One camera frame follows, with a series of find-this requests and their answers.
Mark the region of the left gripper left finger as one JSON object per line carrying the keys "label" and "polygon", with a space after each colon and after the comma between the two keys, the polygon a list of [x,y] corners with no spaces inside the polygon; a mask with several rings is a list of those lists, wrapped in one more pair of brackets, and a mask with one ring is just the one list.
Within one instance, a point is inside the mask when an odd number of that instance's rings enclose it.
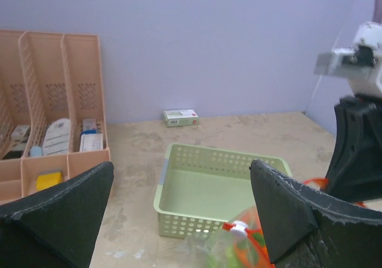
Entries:
{"label": "left gripper left finger", "polygon": [[1,205],[1,267],[89,267],[113,179],[106,161]]}

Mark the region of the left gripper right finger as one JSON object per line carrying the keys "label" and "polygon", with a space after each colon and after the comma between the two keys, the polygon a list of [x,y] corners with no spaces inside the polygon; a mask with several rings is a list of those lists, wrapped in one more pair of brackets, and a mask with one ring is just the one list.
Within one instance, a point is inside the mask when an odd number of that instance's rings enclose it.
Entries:
{"label": "left gripper right finger", "polygon": [[334,198],[261,160],[252,192],[276,267],[381,267],[381,212]]}

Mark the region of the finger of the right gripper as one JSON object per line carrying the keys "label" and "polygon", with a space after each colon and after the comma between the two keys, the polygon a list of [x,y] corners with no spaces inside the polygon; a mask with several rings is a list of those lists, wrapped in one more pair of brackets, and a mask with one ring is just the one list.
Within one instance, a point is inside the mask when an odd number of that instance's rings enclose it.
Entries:
{"label": "finger of the right gripper", "polygon": [[381,99],[347,96],[334,107],[337,133],[324,192],[347,202],[381,198]]}

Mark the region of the orange toy fruit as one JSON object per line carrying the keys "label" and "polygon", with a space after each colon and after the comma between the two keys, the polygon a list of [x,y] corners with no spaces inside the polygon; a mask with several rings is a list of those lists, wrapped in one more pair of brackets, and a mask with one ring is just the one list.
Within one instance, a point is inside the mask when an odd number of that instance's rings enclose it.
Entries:
{"label": "orange toy fruit", "polygon": [[247,238],[234,244],[238,260],[244,267],[275,267],[269,260],[256,207],[252,206],[243,211],[238,220],[248,226]]}

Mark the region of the green toy lime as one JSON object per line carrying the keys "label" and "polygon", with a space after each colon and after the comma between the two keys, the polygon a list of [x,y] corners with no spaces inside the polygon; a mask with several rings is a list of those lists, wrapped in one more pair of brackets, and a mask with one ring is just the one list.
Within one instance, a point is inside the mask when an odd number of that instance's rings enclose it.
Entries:
{"label": "green toy lime", "polygon": [[238,241],[242,240],[237,240],[225,230],[215,232],[207,240],[207,259],[204,267],[244,267],[234,251],[234,244]]}

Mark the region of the yellow block in organizer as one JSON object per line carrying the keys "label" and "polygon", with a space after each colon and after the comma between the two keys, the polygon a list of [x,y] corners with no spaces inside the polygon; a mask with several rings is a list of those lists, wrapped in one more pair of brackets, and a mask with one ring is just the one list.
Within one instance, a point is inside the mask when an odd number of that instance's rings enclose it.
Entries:
{"label": "yellow block in organizer", "polygon": [[52,172],[49,174],[39,175],[36,180],[37,191],[42,191],[49,187],[55,186],[62,182],[61,172]]}

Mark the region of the white tube in organizer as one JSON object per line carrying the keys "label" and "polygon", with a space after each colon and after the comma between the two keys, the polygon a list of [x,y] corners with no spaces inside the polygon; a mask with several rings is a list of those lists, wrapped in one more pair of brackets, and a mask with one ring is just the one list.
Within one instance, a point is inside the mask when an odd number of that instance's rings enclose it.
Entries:
{"label": "white tube in organizer", "polygon": [[69,152],[71,121],[61,118],[52,122],[42,142],[44,156],[67,154]]}

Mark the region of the white blue box in organizer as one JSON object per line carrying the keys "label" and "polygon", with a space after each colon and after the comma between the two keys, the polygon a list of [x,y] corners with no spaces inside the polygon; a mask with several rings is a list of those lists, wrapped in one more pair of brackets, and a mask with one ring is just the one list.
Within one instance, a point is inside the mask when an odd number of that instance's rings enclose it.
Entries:
{"label": "white blue box in organizer", "polygon": [[103,134],[97,125],[96,119],[84,119],[80,133],[80,152],[93,152],[103,150]]}

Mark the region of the small items in organizer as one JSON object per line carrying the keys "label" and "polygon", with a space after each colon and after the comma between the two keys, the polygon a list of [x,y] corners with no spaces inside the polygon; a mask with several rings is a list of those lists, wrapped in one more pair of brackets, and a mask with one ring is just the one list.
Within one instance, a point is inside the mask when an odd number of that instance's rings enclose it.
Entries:
{"label": "small items in organizer", "polygon": [[2,160],[18,159],[24,154],[30,136],[30,125],[18,125],[10,135],[10,143],[6,147]]}

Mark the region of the pink desk organizer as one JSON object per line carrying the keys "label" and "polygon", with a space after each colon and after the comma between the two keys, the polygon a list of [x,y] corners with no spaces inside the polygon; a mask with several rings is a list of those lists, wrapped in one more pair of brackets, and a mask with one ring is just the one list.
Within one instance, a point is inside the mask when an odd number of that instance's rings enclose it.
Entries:
{"label": "pink desk organizer", "polygon": [[[61,172],[68,180],[110,160],[101,70],[96,35],[1,31],[1,204],[36,192],[39,175]],[[71,121],[69,152],[32,156],[41,148],[48,126]],[[80,152],[84,119],[96,119],[103,150]],[[18,125],[30,125],[24,154],[2,160],[10,135]]]}

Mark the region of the green plastic basket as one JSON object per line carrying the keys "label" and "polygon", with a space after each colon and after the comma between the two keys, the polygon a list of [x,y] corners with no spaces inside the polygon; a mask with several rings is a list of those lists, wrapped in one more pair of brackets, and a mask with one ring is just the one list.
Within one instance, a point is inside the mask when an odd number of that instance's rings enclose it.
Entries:
{"label": "green plastic basket", "polygon": [[153,206],[160,236],[208,236],[255,204],[249,167],[259,159],[291,176],[288,164],[264,156],[174,143],[167,147]]}

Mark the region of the small white green box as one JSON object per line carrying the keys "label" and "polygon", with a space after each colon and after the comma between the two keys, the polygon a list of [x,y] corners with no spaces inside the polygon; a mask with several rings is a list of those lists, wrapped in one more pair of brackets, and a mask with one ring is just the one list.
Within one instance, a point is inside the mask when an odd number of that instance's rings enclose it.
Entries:
{"label": "small white green box", "polygon": [[199,116],[193,109],[164,110],[162,117],[167,128],[197,125]]}

